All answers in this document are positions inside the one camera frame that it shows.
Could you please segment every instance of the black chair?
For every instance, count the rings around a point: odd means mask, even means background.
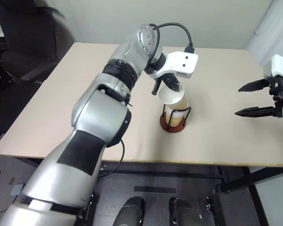
[[[6,133],[74,39],[57,10],[33,0],[0,0],[0,25],[8,46],[0,65],[16,81],[0,92],[0,133]]]

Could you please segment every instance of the beige tabletop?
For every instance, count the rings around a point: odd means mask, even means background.
[[[1,139],[0,155],[43,158],[61,143],[72,131],[76,101],[116,47],[75,43]],[[197,48],[195,53],[195,73],[179,78],[192,107],[186,128],[171,134],[160,127],[163,105],[151,94],[154,80],[143,73],[132,91],[124,160],[283,166],[283,118],[234,115],[246,107],[274,105],[268,89],[238,92],[261,79],[262,68],[246,50]],[[121,145],[107,148],[103,159],[119,160],[121,152]]]

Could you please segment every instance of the gray floor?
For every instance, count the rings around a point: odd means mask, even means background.
[[[115,163],[107,163],[106,169],[112,169]],[[134,163],[122,164],[120,170],[139,170],[140,166]],[[146,171],[171,171],[187,173],[217,173],[217,168],[212,166],[144,164]],[[14,197],[10,192],[14,185],[26,183],[35,171],[35,167],[12,157],[0,157],[0,210],[8,207]],[[231,179],[240,176],[239,168],[230,170]],[[207,211],[205,198],[212,195],[216,184],[220,180],[196,178],[149,177],[135,175],[113,174],[99,179],[95,191],[100,195],[96,209],[94,226],[110,226],[124,204],[134,196],[139,195],[146,202],[145,226],[168,225],[168,201],[170,197],[180,197],[189,201],[198,214],[204,226],[214,226],[211,212]],[[174,193],[135,192],[135,186],[167,187],[174,188]],[[259,226],[253,202],[248,189],[241,189],[229,194],[220,194],[221,205],[227,226]]]
[[[124,202],[138,195],[145,200],[145,226],[167,226],[169,222],[168,202],[171,197],[183,198],[190,202],[202,216],[204,226],[213,226],[212,214],[207,211],[205,197],[212,194],[214,181],[210,179],[186,179],[111,175],[100,179],[96,193],[100,194],[94,226],[112,225]],[[176,193],[135,192],[134,186],[175,188]]]
[[[6,209],[14,200],[10,195],[14,185],[25,184],[35,171],[35,167],[12,157],[0,156],[0,211]]]

